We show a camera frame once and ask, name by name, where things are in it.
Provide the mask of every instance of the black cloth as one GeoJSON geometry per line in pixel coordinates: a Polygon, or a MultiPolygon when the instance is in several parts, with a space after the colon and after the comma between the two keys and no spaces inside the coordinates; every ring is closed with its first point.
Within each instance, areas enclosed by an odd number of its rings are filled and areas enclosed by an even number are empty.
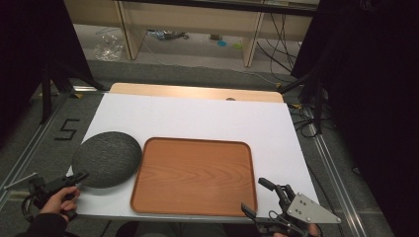
{"type": "Polygon", "coordinates": [[[60,214],[44,213],[38,215],[26,233],[27,237],[62,237],[67,221],[60,214]]]}

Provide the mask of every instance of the white paper sheet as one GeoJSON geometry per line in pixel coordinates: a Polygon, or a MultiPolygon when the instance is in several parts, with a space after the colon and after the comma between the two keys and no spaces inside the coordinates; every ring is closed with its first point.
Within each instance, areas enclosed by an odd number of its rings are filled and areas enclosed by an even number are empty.
{"type": "MultiPolygon", "coordinates": [[[[107,94],[84,140],[106,131],[134,137],[141,148],[150,137],[242,141],[252,152],[255,183],[263,177],[290,184],[318,202],[286,104],[107,94]]],[[[78,212],[137,217],[129,206],[134,177],[110,189],[83,188],[78,212]]],[[[256,185],[258,216],[281,213],[279,198],[256,185]]]]}

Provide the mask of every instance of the small dark round object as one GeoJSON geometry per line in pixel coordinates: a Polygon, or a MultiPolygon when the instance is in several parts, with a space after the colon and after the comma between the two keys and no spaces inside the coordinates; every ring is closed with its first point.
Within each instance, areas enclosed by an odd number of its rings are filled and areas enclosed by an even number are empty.
{"type": "Polygon", "coordinates": [[[92,136],[77,149],[72,160],[74,174],[87,172],[81,183],[105,189],[117,186],[135,174],[142,158],[141,147],[128,134],[116,131],[92,136]]]}

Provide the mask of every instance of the wooden tray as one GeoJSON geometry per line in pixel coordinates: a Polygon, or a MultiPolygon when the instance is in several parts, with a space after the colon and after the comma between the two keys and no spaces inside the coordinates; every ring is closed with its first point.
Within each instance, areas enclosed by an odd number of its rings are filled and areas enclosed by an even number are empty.
{"type": "Polygon", "coordinates": [[[257,209],[250,147],[243,142],[150,138],[130,205],[136,212],[244,216],[257,209]]]}

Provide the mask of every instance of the floor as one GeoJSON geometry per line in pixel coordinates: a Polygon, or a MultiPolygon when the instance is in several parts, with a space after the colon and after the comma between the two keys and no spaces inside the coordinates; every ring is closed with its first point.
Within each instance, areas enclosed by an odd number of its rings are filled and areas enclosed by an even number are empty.
{"type": "MultiPolygon", "coordinates": [[[[222,42],[220,43],[219,40],[210,39],[209,35],[189,34],[187,39],[159,40],[150,34],[150,36],[145,37],[138,57],[135,60],[128,60],[126,59],[122,34],[119,29],[80,25],[75,25],[74,27],[86,58],[89,60],[92,73],[95,77],[103,80],[110,75],[127,75],[126,71],[118,70],[118,68],[127,68],[135,73],[135,69],[132,69],[134,67],[154,68],[153,73],[155,77],[158,77],[156,73],[159,73],[159,68],[163,67],[170,67],[172,70],[175,68],[173,71],[176,71],[178,67],[182,71],[198,70],[207,72],[216,69],[222,72],[229,72],[228,75],[231,77],[219,80],[233,80],[233,78],[234,80],[241,80],[241,78],[246,78],[246,81],[244,79],[242,81],[243,87],[251,84],[263,90],[275,90],[277,86],[286,85],[294,79],[290,76],[287,69],[276,62],[272,62],[261,48],[266,50],[269,55],[274,55],[285,67],[290,69],[292,66],[289,58],[281,52],[275,51],[274,53],[274,47],[278,45],[277,49],[284,51],[286,46],[291,55],[291,60],[294,60],[294,56],[297,56],[301,44],[301,42],[288,41],[286,45],[283,45],[280,41],[274,39],[259,39],[261,47],[258,47],[255,51],[252,66],[244,67],[240,50],[240,38],[221,36],[222,42]],[[108,64],[104,64],[103,60],[97,58],[99,52],[97,49],[100,46],[104,46],[104,40],[111,39],[111,36],[118,39],[117,46],[123,47],[122,51],[117,54],[118,60],[112,64],[112,70],[103,66],[108,64]]],[[[164,74],[166,72],[161,71],[161,73],[163,77],[167,76],[164,74]]],[[[289,104],[298,104],[296,96],[299,89],[296,88],[284,94],[285,101],[289,104]]],[[[56,104],[59,104],[59,98],[58,96],[54,99],[56,104]]],[[[101,96],[86,94],[84,98],[86,99],[84,101],[70,100],[65,102],[66,106],[69,107],[67,111],[74,113],[74,111],[79,110],[80,113],[85,112],[86,115],[83,115],[84,117],[92,118],[95,111],[92,107],[100,103],[101,96]]],[[[40,120],[40,113],[37,111],[41,105],[39,92],[34,94],[32,103],[32,107],[28,109],[26,117],[22,118],[21,124],[10,138],[9,145],[0,151],[2,163],[0,180],[6,179],[8,172],[12,170],[15,164],[14,161],[24,154],[30,154],[37,161],[42,161],[38,162],[38,165],[32,163],[30,168],[24,172],[27,175],[30,170],[37,170],[49,180],[59,177],[62,172],[65,172],[65,170],[59,167],[68,167],[65,165],[65,161],[55,161],[57,163],[52,166],[45,165],[48,163],[48,160],[42,158],[43,156],[65,156],[64,153],[71,148],[68,145],[50,149],[48,146],[50,141],[46,138],[41,142],[40,147],[36,147],[38,150],[37,154],[31,154],[30,151],[25,150],[25,148],[28,148],[27,144],[31,143],[31,137],[28,134],[37,132],[40,120]]],[[[57,119],[71,117],[66,114],[67,111],[57,113],[57,119]]],[[[317,190],[320,204],[330,210],[334,210],[344,220],[344,223],[339,228],[336,225],[322,226],[324,236],[393,236],[374,197],[363,182],[362,176],[352,171],[351,157],[340,139],[339,132],[334,128],[333,122],[330,120],[325,121],[322,124],[323,134],[313,138],[310,137],[313,133],[312,126],[299,127],[300,121],[311,116],[311,108],[305,107],[304,110],[290,109],[290,112],[295,122],[295,129],[297,130],[304,158],[308,167],[313,171],[311,173],[312,180],[317,190]],[[336,173],[330,172],[329,169],[325,168],[330,162],[334,166],[336,173]],[[336,189],[343,189],[348,195],[341,195],[339,192],[336,192],[336,189]],[[349,204],[352,208],[345,207],[346,204],[349,204]]],[[[324,116],[328,116],[327,109],[323,113],[324,116]]],[[[89,123],[87,122],[83,127],[79,127],[79,130],[86,130],[88,125],[89,123]]],[[[48,132],[59,131],[61,126],[61,123],[53,124],[48,132]]],[[[77,146],[77,141],[81,140],[82,137],[83,132],[76,133],[75,141],[71,143],[71,146],[77,146]]],[[[7,204],[1,209],[0,226],[5,226],[0,228],[1,236],[11,236],[13,233],[17,233],[17,230],[22,229],[22,226],[27,226],[23,216],[19,213],[20,203],[24,195],[25,192],[12,192],[7,204]],[[8,220],[6,216],[12,216],[11,219],[13,221],[8,220]]],[[[70,226],[70,230],[75,233],[90,231],[88,236],[115,236],[117,229],[125,223],[124,220],[113,220],[112,222],[102,219],[87,220],[73,223],[73,226],[70,226]]]]}

